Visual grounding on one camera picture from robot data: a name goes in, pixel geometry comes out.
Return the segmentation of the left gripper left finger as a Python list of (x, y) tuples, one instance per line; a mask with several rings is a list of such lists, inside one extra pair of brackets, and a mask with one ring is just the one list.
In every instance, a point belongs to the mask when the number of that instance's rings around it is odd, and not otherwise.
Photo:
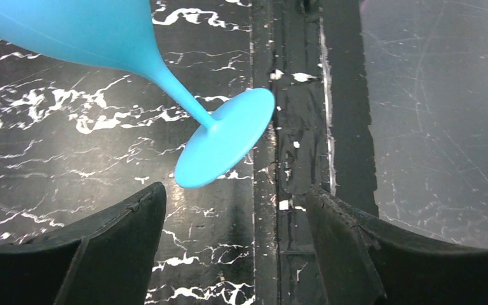
[(84, 219), (0, 245), (0, 304), (143, 304), (166, 215), (155, 182)]

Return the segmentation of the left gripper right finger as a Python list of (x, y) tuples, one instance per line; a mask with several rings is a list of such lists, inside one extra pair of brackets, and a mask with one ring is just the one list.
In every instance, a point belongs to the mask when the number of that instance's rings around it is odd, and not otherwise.
[(402, 229), (318, 186), (304, 206), (329, 304), (488, 304), (488, 249)]

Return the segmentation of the blue wine glass front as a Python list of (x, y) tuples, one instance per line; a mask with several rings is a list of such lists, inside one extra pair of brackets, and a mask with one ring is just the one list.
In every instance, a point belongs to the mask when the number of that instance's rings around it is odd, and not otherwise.
[(274, 95), (245, 91), (207, 112), (158, 50), (148, 1), (0, 1), (0, 38), (59, 60), (138, 74), (198, 123), (175, 167), (176, 183), (202, 187), (235, 166), (268, 127)]

